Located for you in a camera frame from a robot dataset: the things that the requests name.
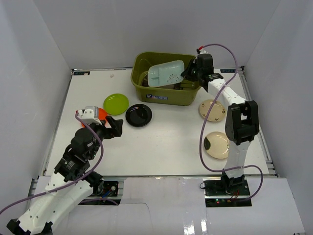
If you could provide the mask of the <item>corner label sticker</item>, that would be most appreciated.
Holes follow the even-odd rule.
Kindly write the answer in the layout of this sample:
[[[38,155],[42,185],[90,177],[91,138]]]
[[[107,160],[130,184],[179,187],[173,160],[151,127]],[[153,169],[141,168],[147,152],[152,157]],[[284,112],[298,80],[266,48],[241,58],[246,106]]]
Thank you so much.
[[[235,69],[220,69],[221,73],[235,73]]]
[[[73,76],[87,76],[90,75],[90,71],[74,71]]]

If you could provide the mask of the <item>cream floral plate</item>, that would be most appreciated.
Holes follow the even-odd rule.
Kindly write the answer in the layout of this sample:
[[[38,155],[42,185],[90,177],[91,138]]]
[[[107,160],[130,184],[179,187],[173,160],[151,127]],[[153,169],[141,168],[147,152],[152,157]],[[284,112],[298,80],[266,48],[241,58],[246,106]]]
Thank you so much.
[[[202,118],[205,118],[207,115],[207,112],[209,110],[209,108],[211,107],[213,103],[212,99],[208,99],[203,101],[200,105],[199,105],[199,114]],[[213,108],[208,116],[207,121],[209,122],[220,122],[222,121],[226,116],[226,109],[225,107],[219,102],[216,101],[213,105]]]

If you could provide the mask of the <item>olive green plastic bin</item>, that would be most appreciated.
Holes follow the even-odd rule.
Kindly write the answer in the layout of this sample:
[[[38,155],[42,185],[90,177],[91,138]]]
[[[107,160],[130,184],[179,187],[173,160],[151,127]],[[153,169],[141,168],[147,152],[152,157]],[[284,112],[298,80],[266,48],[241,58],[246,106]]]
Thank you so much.
[[[182,60],[184,65],[187,66],[192,59],[195,59],[194,55],[152,51],[137,55],[132,69],[131,82],[136,89],[136,95],[139,100],[168,105],[190,105],[195,100],[197,92],[201,88],[197,82],[183,80],[179,83],[178,89],[145,87],[142,85],[142,82],[151,66],[175,60]]]

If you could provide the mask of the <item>black rimmed cream plate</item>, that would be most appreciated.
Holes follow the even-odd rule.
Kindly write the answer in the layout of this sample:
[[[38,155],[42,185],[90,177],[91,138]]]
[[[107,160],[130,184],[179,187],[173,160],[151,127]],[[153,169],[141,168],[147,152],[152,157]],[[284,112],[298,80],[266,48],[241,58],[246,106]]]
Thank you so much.
[[[148,84],[148,72],[145,71],[143,72],[140,76],[139,76],[139,84],[142,87],[148,87],[150,88],[151,86],[149,86]],[[179,83],[175,83],[175,84],[169,84],[169,85],[165,85],[165,86],[160,86],[160,87],[151,87],[154,89],[170,89],[170,90],[179,90],[181,86],[181,82]]]

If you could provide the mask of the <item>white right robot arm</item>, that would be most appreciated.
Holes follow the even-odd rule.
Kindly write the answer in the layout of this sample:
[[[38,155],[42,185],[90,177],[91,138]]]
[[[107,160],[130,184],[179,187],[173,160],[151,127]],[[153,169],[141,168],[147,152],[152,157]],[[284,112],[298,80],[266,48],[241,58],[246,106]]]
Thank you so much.
[[[239,96],[220,74],[214,73],[211,54],[199,54],[190,60],[181,76],[198,82],[227,108],[225,134],[229,139],[229,149],[221,176],[221,190],[226,195],[233,195],[244,182],[247,150],[259,133],[258,105]]]

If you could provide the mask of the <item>right corner label sticker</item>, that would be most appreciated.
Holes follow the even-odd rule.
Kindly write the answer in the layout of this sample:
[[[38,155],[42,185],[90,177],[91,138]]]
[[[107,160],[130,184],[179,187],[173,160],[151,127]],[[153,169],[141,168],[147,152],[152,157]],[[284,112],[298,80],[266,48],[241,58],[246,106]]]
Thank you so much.
[[[220,69],[221,73],[235,73],[235,69]]]

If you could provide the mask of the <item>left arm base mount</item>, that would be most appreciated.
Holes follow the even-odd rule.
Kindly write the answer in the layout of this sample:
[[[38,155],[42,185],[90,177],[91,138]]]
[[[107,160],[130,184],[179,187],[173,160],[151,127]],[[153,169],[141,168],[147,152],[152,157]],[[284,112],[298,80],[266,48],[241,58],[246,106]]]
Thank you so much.
[[[85,180],[92,188],[91,196],[110,197],[118,195],[118,181],[106,181],[100,174],[92,172]]]

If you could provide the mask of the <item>pale green rectangular dish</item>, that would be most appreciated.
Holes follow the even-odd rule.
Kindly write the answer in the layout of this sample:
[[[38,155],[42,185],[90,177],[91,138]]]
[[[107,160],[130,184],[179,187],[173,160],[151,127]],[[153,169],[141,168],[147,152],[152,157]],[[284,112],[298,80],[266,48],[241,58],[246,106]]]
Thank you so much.
[[[175,60],[151,66],[148,70],[147,81],[149,87],[163,87],[183,81],[184,62]]]

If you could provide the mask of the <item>left corner label sticker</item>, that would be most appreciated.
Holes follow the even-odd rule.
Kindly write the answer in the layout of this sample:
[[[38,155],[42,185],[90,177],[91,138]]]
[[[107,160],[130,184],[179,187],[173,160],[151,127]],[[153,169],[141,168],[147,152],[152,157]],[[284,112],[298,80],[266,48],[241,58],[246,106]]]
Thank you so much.
[[[73,76],[87,76],[90,75],[90,71],[74,71]]]

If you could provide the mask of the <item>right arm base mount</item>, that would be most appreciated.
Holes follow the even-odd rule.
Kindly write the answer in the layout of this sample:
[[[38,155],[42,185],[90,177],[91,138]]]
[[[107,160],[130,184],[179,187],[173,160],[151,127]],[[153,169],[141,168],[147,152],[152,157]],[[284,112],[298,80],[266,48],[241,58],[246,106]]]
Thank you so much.
[[[200,184],[204,190],[207,208],[251,207],[252,202],[247,180],[244,183],[226,189],[220,180],[206,180]]]

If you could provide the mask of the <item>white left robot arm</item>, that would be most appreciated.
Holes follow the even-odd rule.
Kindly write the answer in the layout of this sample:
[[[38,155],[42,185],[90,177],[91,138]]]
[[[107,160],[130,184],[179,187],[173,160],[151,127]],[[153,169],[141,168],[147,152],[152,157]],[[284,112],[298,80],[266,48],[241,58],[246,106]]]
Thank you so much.
[[[77,118],[83,128],[75,132],[62,158],[54,168],[44,191],[19,218],[6,227],[14,235],[51,235],[59,222],[88,196],[103,191],[102,176],[90,162],[97,153],[104,154],[103,140],[122,135],[123,120],[108,116],[106,120]]]

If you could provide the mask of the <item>orange plate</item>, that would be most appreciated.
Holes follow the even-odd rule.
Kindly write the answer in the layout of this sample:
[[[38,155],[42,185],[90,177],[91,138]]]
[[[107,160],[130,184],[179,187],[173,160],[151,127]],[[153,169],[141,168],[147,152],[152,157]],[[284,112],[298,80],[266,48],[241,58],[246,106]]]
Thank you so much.
[[[99,119],[100,121],[104,121],[106,122],[105,118],[107,116],[107,112],[105,110],[103,110],[102,108],[99,108]]]

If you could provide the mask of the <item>cream plate with black mark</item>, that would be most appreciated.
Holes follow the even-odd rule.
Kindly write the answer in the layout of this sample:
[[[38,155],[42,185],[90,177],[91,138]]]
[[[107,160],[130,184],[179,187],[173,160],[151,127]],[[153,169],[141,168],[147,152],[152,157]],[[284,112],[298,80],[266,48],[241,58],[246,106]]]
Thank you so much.
[[[229,139],[223,132],[211,132],[207,134],[203,141],[204,148],[212,158],[223,160],[228,157]]]

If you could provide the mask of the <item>small black plate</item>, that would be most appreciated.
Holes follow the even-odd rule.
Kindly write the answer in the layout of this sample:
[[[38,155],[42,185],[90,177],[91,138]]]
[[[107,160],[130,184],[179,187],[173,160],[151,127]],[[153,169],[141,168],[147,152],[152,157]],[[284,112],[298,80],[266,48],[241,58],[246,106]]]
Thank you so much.
[[[125,113],[126,121],[133,127],[143,127],[152,119],[152,110],[144,104],[135,104],[129,107]]]

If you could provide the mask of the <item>lime green plate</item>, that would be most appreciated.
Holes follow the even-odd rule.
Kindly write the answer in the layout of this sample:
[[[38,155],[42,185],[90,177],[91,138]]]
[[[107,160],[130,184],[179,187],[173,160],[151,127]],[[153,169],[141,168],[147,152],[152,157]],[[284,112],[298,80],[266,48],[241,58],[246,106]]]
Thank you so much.
[[[111,94],[103,102],[103,109],[110,115],[120,115],[129,107],[129,100],[124,94]]]

